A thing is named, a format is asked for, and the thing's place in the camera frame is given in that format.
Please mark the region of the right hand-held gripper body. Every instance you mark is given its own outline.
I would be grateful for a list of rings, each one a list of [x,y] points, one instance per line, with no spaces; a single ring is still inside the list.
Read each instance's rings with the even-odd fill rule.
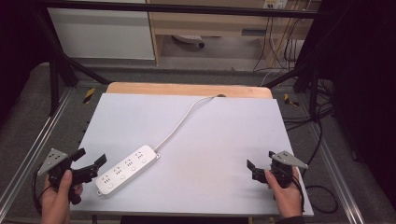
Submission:
[[[270,172],[276,178],[277,183],[283,189],[287,188],[293,178],[292,167],[299,167],[303,169],[307,169],[308,165],[303,161],[299,160],[288,151],[281,151],[276,153],[270,164]]]

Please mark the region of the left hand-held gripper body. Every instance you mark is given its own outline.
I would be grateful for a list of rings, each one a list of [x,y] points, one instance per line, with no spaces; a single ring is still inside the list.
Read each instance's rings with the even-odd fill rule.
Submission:
[[[95,167],[94,163],[79,169],[73,169],[71,167],[72,163],[73,161],[70,155],[52,148],[37,171],[37,174],[47,174],[49,176],[49,185],[54,189],[59,188],[61,179],[66,170],[70,170],[72,173],[72,186],[92,182],[92,180],[98,176],[98,169]],[[81,202],[81,197],[72,189],[69,190],[68,199],[72,204],[79,204]]]

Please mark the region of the white power strip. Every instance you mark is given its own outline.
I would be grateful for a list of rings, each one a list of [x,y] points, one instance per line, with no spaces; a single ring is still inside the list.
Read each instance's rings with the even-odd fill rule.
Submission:
[[[97,195],[110,198],[152,166],[160,155],[144,145],[100,175],[95,185]]]

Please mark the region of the person's right hand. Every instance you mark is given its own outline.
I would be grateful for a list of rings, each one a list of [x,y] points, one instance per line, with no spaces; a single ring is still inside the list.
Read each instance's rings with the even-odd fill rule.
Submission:
[[[303,209],[301,206],[302,196],[299,189],[294,184],[290,184],[287,188],[283,189],[269,170],[265,170],[264,173],[268,187],[274,193],[280,216],[282,218],[301,216]]]

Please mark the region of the person's left hand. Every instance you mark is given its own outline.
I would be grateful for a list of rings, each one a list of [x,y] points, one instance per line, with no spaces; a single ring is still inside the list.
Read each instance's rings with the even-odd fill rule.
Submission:
[[[66,170],[60,186],[54,190],[48,180],[44,183],[45,192],[42,194],[41,224],[70,224],[70,202],[68,192],[72,189],[77,195],[83,191],[81,184],[72,186],[73,176]]]

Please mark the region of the white cabinet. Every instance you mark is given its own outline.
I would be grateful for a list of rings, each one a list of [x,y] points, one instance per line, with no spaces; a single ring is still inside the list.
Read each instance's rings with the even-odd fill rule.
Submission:
[[[73,58],[155,58],[144,12],[50,8],[64,52]]]

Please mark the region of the grey curved object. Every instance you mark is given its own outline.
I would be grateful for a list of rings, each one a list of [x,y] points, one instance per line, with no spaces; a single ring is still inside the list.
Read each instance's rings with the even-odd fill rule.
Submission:
[[[199,48],[205,46],[203,39],[199,35],[174,35],[174,38],[184,43],[196,44]]]

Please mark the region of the wooden desk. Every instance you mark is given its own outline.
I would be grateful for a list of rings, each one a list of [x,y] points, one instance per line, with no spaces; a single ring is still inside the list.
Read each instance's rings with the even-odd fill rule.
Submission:
[[[264,0],[146,0],[149,4],[212,7],[262,7]],[[314,0],[288,0],[284,9],[318,8]],[[288,40],[297,49],[306,38],[311,19],[267,18],[210,14],[148,14],[155,62],[169,68],[251,71],[255,67],[282,69],[288,66],[282,52]],[[199,35],[205,46],[178,41],[174,35]]]

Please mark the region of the aluminium rail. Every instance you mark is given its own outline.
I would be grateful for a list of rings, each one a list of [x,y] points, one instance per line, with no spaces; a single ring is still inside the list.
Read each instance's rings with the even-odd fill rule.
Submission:
[[[19,145],[23,142],[21,133],[24,131],[33,133],[35,135],[35,139],[29,141],[29,146],[23,145],[21,147],[13,147],[11,151],[6,153],[7,157],[4,159],[5,165],[0,166],[0,170],[4,169],[9,173],[11,163],[17,159],[17,155],[21,154],[23,156],[23,160],[18,164],[18,169],[10,175],[11,179],[7,186],[3,191],[0,190],[0,222],[6,217],[7,212],[18,196],[24,182],[35,169],[37,158],[40,156],[42,149],[46,145],[53,129],[64,112],[64,109],[70,99],[70,94],[73,91],[73,88],[65,89],[59,101],[59,107],[52,115],[46,116],[46,119],[39,131],[33,132],[27,126],[26,122],[23,123],[23,127],[21,129],[18,129],[15,140]]]
[[[325,138],[320,137],[322,131],[320,130],[319,125],[316,123],[311,124],[311,129],[315,134],[315,137],[319,140],[318,151],[321,158],[323,159],[323,163],[329,173],[332,184],[334,185],[335,191],[341,205],[343,206],[349,223],[365,224],[364,218],[361,214],[361,210],[357,206],[351,190],[349,189],[347,182],[341,173],[341,170],[339,169],[335,159],[333,158]]]

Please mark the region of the black metal frame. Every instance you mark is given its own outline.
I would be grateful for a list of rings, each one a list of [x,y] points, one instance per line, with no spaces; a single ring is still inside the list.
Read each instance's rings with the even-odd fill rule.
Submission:
[[[249,16],[267,18],[295,18],[295,19],[323,19],[335,17],[331,11],[290,10],[290,9],[259,9],[248,7],[212,7],[192,5],[169,5],[147,3],[117,3],[99,1],[68,1],[68,0],[35,0],[31,2],[30,9],[38,26],[49,43],[51,58],[49,59],[51,76],[51,112],[54,113],[59,106],[59,93],[57,74],[63,78],[67,86],[76,86],[78,80],[72,68],[84,73],[101,84],[110,84],[111,81],[95,74],[90,69],[76,62],[64,53],[54,29],[50,29],[50,22],[46,21],[43,11],[47,8],[110,10],[110,11],[137,11],[155,13],[184,13],[184,14],[212,14],[227,16]]]

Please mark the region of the white wall socket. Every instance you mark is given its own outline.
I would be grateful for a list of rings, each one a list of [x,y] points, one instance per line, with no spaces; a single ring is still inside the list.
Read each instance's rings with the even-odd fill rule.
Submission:
[[[269,9],[284,9],[288,0],[264,0],[262,7]]]

